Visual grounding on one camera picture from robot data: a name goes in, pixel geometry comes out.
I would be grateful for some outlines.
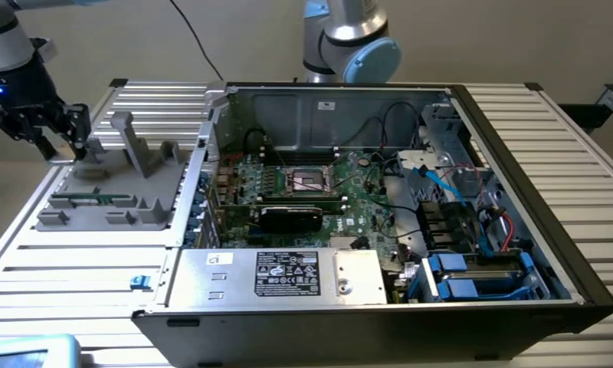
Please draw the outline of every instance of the blue clip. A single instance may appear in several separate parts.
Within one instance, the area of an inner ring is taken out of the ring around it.
[[[494,249],[488,246],[488,238],[486,237],[486,235],[480,236],[480,250],[487,257],[491,258],[492,256],[495,256]]]
[[[130,281],[130,289],[132,290],[147,290],[151,289],[151,276],[138,275],[132,277]]]
[[[468,271],[467,260],[463,255],[438,255],[444,271]]]
[[[450,294],[455,300],[476,300],[480,296],[474,280],[446,280],[444,282],[448,283]]]
[[[419,289],[419,277],[416,276],[414,278],[414,281],[411,281],[410,290],[407,291],[407,295],[406,295],[406,302],[410,302],[410,299],[414,298],[414,296],[416,295],[418,289]]]
[[[439,256],[435,255],[434,257],[430,257],[428,260],[430,260],[430,267],[432,267],[432,272],[440,271]]]
[[[523,262],[524,268],[531,272],[534,271],[534,260],[530,253],[520,253],[520,261]]]
[[[450,287],[448,287],[448,283],[446,281],[443,281],[442,283],[439,283],[436,285],[436,288],[439,289],[439,296],[440,296],[440,299],[443,299],[444,301],[447,301],[450,299]]]
[[[530,286],[518,288],[514,292],[504,295],[483,295],[480,300],[483,301],[522,301],[527,299],[530,295]]]

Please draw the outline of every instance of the power supply label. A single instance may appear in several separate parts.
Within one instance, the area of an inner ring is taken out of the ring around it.
[[[318,252],[258,252],[255,293],[260,297],[312,297],[320,295]]]

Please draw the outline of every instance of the slotted metal table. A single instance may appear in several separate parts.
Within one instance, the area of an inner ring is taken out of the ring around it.
[[[544,91],[524,84],[467,88],[613,293],[613,161]],[[178,140],[191,148],[208,118],[207,89],[207,84],[144,82],[112,88],[94,112],[104,146],[122,145],[106,117],[127,110],[151,146]],[[159,299],[164,287],[132,291],[130,279],[136,274],[166,277],[178,248],[155,237],[144,246],[127,237],[75,243],[38,239],[31,231],[36,214],[66,170],[50,171],[0,239],[0,339],[71,333],[83,346],[86,366],[168,367],[130,321],[132,310]],[[613,367],[613,315],[582,334],[552,336],[511,362],[422,366]]]

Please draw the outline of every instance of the black cable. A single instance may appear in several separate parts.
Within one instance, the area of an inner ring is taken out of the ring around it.
[[[399,238],[403,238],[408,235],[412,235],[415,234],[416,232],[422,232],[422,230],[418,228],[416,230],[414,230],[412,232],[407,232],[406,234],[402,234],[402,235],[388,235],[384,233],[383,229],[384,229],[384,224],[387,223],[388,220],[384,220],[383,223],[379,225],[378,227],[378,232],[387,238],[390,239],[399,239]]]
[[[368,175],[366,176],[366,180],[364,180],[364,186],[366,184],[368,183],[368,179],[371,178],[371,174],[372,172],[375,171],[375,169],[379,167],[379,165],[375,165],[371,169],[371,171],[368,172]],[[418,212],[415,209],[411,209],[410,207],[404,207],[403,205],[390,205],[388,203],[382,203],[382,202],[378,202],[371,194],[367,192],[366,195],[368,196],[368,199],[371,200],[371,202],[374,202],[376,205],[380,205],[382,207],[384,207],[386,209],[404,209],[406,211],[410,211],[412,212],[415,215],[418,215]]]
[[[382,163],[382,175],[386,176],[387,175],[387,167],[391,167],[391,170],[394,171],[395,174],[398,174],[396,170],[392,168],[392,165],[391,166],[387,166],[388,163],[391,163],[392,161],[396,161],[396,162],[400,162],[400,159],[398,159],[398,157],[394,157],[392,159],[387,159],[383,163]]]
[[[248,139],[252,133],[259,132],[266,136],[266,130],[263,128],[250,128],[246,131],[246,135],[243,136],[243,153],[248,154]]]
[[[346,146],[348,145],[348,143],[351,143],[355,138],[358,138],[359,134],[363,132],[363,130],[366,129],[366,127],[368,127],[368,123],[374,120],[378,120],[379,122],[379,125],[380,127],[384,129],[384,123],[382,122],[382,119],[379,117],[370,117],[368,119],[366,119],[362,127],[359,128],[359,130],[355,132],[355,134],[339,145],[339,146]]]
[[[387,109],[387,112],[384,113],[384,119],[383,119],[383,134],[386,135],[384,145],[386,146],[388,145],[388,134],[387,134],[388,114],[391,113],[391,110],[394,109],[394,107],[400,106],[400,105],[407,106],[414,111],[414,116],[415,116],[415,121],[416,121],[415,133],[416,133],[416,146],[418,146],[419,141],[420,141],[420,119],[419,119],[420,114],[415,106],[407,101],[398,101],[392,103],[392,105]]]
[[[168,0],[171,4],[174,4],[175,9],[178,10],[178,13],[180,13],[182,18],[184,18],[184,22],[187,23],[188,29],[191,30],[191,33],[194,34],[195,40],[198,41],[198,45],[200,47],[200,50],[203,51],[203,56],[204,59],[207,60],[208,64],[212,66],[214,71],[216,72],[216,75],[219,79],[223,81],[223,76],[222,72],[218,70],[216,65],[212,63],[212,59],[208,58],[207,51],[204,50],[203,42],[200,40],[200,37],[198,37],[198,33],[195,32],[194,25],[191,24],[187,15],[184,14],[184,11],[182,11],[180,7],[178,6],[178,3],[175,0]]]

